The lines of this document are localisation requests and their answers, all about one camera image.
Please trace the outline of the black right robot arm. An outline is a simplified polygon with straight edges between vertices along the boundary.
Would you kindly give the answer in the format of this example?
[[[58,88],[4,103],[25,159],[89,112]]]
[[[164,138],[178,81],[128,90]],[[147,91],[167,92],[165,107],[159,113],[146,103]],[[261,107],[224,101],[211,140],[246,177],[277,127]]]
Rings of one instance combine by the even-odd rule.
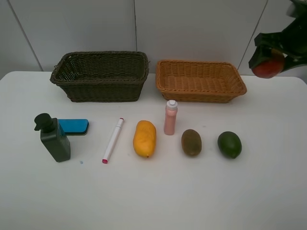
[[[248,64],[257,77],[269,79],[307,64],[307,2],[293,0],[287,14],[294,21],[281,32],[254,38],[256,50]]]

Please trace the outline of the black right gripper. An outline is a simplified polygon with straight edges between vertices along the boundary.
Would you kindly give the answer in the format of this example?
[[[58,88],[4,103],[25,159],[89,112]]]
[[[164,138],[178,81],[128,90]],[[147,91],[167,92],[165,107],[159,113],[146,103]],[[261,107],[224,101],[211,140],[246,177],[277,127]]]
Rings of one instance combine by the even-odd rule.
[[[283,52],[282,72],[307,65],[307,17],[301,16],[281,32],[259,33],[254,39],[256,50],[248,62],[254,69],[272,57],[272,48]]]

